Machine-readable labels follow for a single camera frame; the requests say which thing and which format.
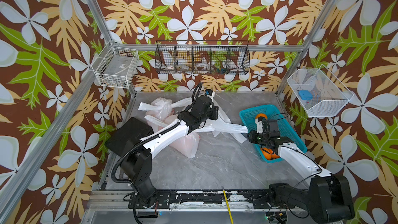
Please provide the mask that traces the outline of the printed white plastic bag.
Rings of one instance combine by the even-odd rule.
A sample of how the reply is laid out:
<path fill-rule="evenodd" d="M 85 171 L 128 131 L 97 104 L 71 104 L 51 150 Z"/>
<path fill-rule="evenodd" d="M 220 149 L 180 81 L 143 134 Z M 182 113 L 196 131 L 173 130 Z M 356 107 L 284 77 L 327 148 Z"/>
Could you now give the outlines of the printed white plastic bag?
<path fill-rule="evenodd" d="M 155 99 L 151 104 L 141 103 L 140 111 L 146 111 L 145 119 L 154 132 L 158 132 L 168 124 L 177 119 L 177 112 L 179 107 L 186 107 L 192 103 L 190 98 L 177 101 L 175 103 L 170 99 L 163 97 Z"/>

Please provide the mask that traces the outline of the teal plastic basket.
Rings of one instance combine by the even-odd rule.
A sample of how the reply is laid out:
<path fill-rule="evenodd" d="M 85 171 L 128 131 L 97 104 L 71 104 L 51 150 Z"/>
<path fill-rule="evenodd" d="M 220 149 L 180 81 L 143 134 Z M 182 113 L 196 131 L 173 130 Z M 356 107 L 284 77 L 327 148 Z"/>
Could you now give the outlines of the teal plastic basket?
<path fill-rule="evenodd" d="M 285 118 L 282 119 L 281 112 L 275 105 L 261 105 L 248 108 L 239 112 L 239 116 L 249 132 L 257 129 L 255 118 L 259 114 L 264 114 L 273 120 L 278 119 L 277 123 L 281 136 L 286 136 L 290 138 L 303 153 L 307 152 L 307 147 L 304 142 L 298 136 L 295 129 L 290 125 L 289 121 Z"/>

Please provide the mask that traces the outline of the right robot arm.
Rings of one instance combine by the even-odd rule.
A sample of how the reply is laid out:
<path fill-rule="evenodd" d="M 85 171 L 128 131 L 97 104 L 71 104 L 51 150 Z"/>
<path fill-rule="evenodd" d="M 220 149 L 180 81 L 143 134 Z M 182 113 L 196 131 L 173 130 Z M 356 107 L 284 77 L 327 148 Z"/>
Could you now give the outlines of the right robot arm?
<path fill-rule="evenodd" d="M 265 115 L 255 118 L 256 129 L 250 131 L 251 143 L 267 148 L 287 161 L 302 177 L 308 189 L 287 183 L 271 184 L 267 201 L 273 206 L 298 207 L 318 224 L 350 220 L 355 216 L 348 179 L 334 175 L 303 153 L 293 141 L 281 136 L 277 120 Z"/>

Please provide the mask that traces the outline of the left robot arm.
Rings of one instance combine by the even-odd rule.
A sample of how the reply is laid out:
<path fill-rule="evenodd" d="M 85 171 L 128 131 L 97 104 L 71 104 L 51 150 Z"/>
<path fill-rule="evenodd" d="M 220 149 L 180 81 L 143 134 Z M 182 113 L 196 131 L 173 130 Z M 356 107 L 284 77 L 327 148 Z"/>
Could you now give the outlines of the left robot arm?
<path fill-rule="evenodd" d="M 164 148 L 178 139 L 205 127 L 207 120 L 217 120 L 219 107 L 213 102 L 215 92 L 206 89 L 200 94 L 203 84 L 199 83 L 185 110 L 177 113 L 177 118 L 149 136 L 138 138 L 137 119 L 131 125 L 125 125 L 106 144 L 115 151 L 116 144 L 122 140 L 132 141 L 130 149 L 119 154 L 119 159 L 113 166 L 110 176 L 113 182 L 127 183 L 134 191 L 136 203 L 144 207 L 152 207 L 156 203 L 157 190 L 151 182 L 152 159 Z"/>

